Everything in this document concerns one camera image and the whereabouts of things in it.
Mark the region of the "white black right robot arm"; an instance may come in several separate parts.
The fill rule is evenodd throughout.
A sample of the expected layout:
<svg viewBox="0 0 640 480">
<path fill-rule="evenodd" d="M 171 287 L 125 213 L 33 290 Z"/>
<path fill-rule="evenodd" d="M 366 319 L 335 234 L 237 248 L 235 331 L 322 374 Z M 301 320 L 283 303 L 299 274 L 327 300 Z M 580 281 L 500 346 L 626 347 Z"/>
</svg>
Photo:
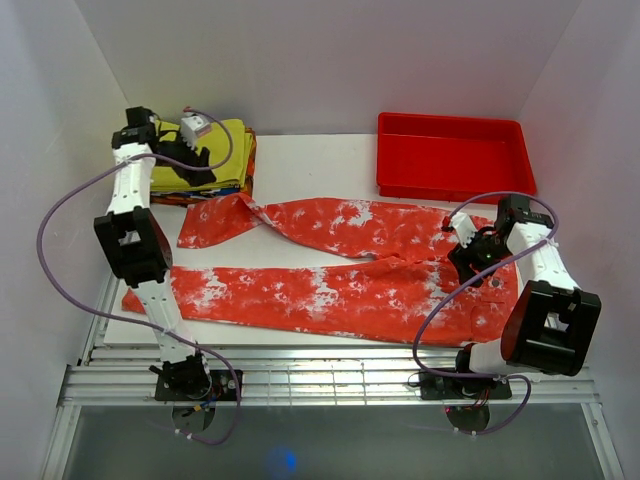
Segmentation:
<svg viewBox="0 0 640 480">
<path fill-rule="evenodd" d="M 448 259 L 461 283 L 478 288 L 491 276 L 491 267 L 512 258 L 523 284 L 500 337 L 458 353 L 451 373 L 458 394 L 476 396 L 487 386 L 488 374 L 574 376 L 582 369 L 602 304 L 568 273 L 553 241 L 556 225 L 520 194 L 499 200 L 489 227 L 476 227 L 459 211 L 444 220 L 444 230 L 458 239 Z"/>
</svg>

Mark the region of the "red white tie-dye trousers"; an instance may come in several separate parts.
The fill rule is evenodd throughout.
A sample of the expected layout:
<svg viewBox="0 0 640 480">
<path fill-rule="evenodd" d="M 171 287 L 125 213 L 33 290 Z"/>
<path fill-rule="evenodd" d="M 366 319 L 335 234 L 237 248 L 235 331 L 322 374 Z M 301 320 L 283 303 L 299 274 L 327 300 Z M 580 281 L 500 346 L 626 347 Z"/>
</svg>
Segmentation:
<svg viewBox="0 0 640 480">
<path fill-rule="evenodd" d="M 513 267 L 495 283 L 459 292 L 440 208 L 310 198 L 260 205 L 243 194 L 187 210 L 181 249 L 211 249 L 265 225 L 286 239 L 344 258 L 337 266 L 176 266 L 183 317 L 298 333 L 459 346 L 498 338 L 518 297 Z"/>
</svg>

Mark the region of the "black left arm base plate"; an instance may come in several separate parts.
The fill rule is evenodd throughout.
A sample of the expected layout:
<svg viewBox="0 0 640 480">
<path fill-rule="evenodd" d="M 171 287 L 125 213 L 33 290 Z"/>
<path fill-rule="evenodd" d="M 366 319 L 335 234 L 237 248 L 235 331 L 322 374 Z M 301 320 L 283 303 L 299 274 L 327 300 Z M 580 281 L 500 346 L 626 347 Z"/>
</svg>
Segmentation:
<svg viewBox="0 0 640 480">
<path fill-rule="evenodd" d="M 211 370 L 207 379 L 198 375 L 171 379 L 159 376 L 153 398 L 165 402 L 236 401 L 243 380 L 242 370 L 236 370 L 236 379 L 229 370 Z"/>
</svg>

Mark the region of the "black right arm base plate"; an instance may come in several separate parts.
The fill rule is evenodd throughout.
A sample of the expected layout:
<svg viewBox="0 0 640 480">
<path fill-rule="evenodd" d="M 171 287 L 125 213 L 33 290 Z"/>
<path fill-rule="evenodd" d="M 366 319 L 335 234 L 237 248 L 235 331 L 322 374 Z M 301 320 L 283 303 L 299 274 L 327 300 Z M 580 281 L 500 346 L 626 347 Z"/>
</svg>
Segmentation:
<svg viewBox="0 0 640 480">
<path fill-rule="evenodd" d="M 424 370 L 412 373 L 407 385 L 419 391 L 422 400 L 508 400 L 512 398 L 509 383 L 496 381 L 483 375 L 457 376 L 453 369 L 444 369 L 447 375 L 434 375 Z"/>
</svg>

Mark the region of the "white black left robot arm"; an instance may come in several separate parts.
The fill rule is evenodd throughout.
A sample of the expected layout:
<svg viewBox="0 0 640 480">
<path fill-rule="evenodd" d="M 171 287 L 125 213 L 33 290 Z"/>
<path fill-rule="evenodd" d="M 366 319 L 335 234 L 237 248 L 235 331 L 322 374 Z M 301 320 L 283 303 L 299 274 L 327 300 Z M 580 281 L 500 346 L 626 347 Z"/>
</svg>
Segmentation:
<svg viewBox="0 0 640 480">
<path fill-rule="evenodd" d="M 106 214 L 94 219 L 94 230 L 114 275 L 123 280 L 143 306 L 160 348 L 160 367 L 153 366 L 160 384 L 191 400 L 205 398 L 212 376 L 195 346 L 171 288 L 171 246 L 150 209 L 152 170 L 157 154 L 175 159 L 176 173 L 193 185 L 215 178 L 208 165 L 209 150 L 196 151 L 197 140 L 211 123 L 190 112 L 180 121 L 172 140 L 156 124 L 159 118 L 145 107 L 126 110 L 127 125 L 112 136 L 115 174 Z"/>
</svg>

